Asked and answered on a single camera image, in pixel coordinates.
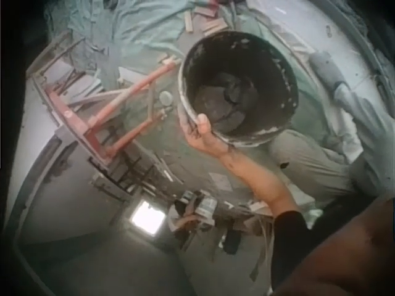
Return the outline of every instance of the black bucket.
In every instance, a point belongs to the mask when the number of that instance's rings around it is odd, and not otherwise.
[[[284,130],[295,113],[294,73],[281,53],[252,34],[223,31],[197,42],[178,74],[181,103],[196,121],[236,146],[256,146]]]

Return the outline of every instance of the hand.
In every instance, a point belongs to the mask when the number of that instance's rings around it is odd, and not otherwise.
[[[178,118],[185,139],[190,146],[215,158],[229,153],[230,146],[212,134],[210,121],[205,114],[197,116],[197,123],[193,128],[188,122],[184,107],[179,104]]]

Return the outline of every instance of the pants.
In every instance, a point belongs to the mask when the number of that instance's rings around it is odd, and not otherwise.
[[[356,96],[341,84],[335,102],[354,118],[364,151],[348,165],[342,155],[320,147],[313,139],[286,130],[269,144],[269,153],[283,173],[302,191],[325,205],[355,193],[395,194],[395,120],[381,107]]]

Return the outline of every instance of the black sleeve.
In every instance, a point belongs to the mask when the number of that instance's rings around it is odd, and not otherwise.
[[[302,214],[286,212],[274,221],[272,289],[275,290],[312,250],[313,238]]]

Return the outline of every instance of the bright window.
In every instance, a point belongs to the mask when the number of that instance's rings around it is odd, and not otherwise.
[[[154,236],[165,220],[165,217],[166,215],[164,212],[155,209],[144,200],[132,214],[129,221],[143,231]]]

